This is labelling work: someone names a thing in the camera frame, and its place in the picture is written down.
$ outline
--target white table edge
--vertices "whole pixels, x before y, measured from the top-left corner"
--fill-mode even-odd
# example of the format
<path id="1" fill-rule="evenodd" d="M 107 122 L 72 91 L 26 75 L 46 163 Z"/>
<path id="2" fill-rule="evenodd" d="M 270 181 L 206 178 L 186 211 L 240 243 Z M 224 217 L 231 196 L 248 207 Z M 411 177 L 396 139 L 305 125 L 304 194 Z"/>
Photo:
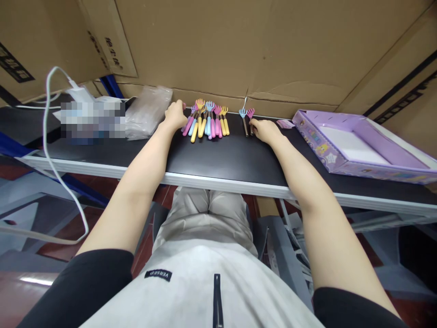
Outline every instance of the white table edge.
<path id="1" fill-rule="evenodd" d="M 32 156 L 31 153 L 24 157 L 16 157 L 16 159 L 42 173 L 50 174 L 51 168 L 45 157 Z M 123 176 L 127 169 L 127 167 L 122 166 L 94 164 L 64 159 L 53 159 L 53 163 L 59 172 L 87 174 L 118 179 Z M 162 183 L 166 185 L 177 185 L 200 189 L 227 191 L 239 194 L 296 200 L 295 196 L 291 193 L 288 187 L 270 184 L 258 184 L 253 182 L 217 179 L 169 172 L 165 173 Z M 423 216 L 435 216 L 437 213 L 437 205 L 339 193 L 335 193 L 335 196 L 342 206 Z"/>

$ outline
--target beige pants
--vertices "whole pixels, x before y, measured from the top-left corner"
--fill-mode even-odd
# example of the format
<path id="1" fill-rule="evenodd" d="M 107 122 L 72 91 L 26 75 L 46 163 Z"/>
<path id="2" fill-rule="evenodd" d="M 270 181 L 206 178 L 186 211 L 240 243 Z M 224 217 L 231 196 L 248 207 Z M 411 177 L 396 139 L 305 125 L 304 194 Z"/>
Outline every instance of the beige pants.
<path id="1" fill-rule="evenodd" d="M 178 187 L 172 209 L 162 224 L 153 244 L 153 251 L 172 239 L 201 238 L 226 242 L 229 237 L 251 252 L 258 253 L 246 217 L 246 203 L 241 194 Z"/>

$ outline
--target purple box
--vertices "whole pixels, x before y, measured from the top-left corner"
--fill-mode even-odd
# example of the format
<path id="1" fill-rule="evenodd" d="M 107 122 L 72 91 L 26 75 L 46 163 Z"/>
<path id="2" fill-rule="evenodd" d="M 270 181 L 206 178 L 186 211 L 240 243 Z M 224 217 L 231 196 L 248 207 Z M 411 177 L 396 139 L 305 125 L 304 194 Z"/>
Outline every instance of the purple box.
<path id="1" fill-rule="evenodd" d="M 299 110 L 292 121 L 330 173 L 437 181 L 437 160 L 362 115 Z"/>

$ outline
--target forearm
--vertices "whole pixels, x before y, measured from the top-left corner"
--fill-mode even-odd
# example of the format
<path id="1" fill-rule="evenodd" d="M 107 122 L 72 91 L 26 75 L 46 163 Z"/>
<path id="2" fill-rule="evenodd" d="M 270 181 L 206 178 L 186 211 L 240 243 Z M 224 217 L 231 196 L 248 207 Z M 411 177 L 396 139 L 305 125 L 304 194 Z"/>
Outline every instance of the forearm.
<path id="1" fill-rule="evenodd" d="M 138 153 L 127 168 L 123 178 L 114 192 L 118 194 L 154 195 L 161 183 L 167 164 L 167 155 L 175 130 L 168 127 L 165 121 Z"/>
<path id="2" fill-rule="evenodd" d="M 315 289 L 344 289 L 399 316 L 327 183 L 286 137 L 271 146 L 302 209 Z"/>
<path id="3" fill-rule="evenodd" d="M 282 136 L 270 145 L 302 211 L 320 211 L 327 207 L 339 209 L 334 193 L 308 160 Z"/>
<path id="4" fill-rule="evenodd" d="M 153 195 L 164 177 L 174 128 L 161 123 L 119 182 L 108 206 L 77 254 L 105 248 L 135 252 Z"/>

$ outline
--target plastic bag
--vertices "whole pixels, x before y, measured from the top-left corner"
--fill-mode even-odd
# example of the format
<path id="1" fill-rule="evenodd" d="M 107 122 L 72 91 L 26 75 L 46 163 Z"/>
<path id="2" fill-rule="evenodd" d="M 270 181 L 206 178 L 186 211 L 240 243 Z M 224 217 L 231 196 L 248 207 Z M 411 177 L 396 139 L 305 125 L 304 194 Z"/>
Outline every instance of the plastic bag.
<path id="1" fill-rule="evenodd" d="M 126 138 L 138 140 L 151 137 L 162 121 L 172 95 L 172 89 L 145 86 L 126 111 Z"/>

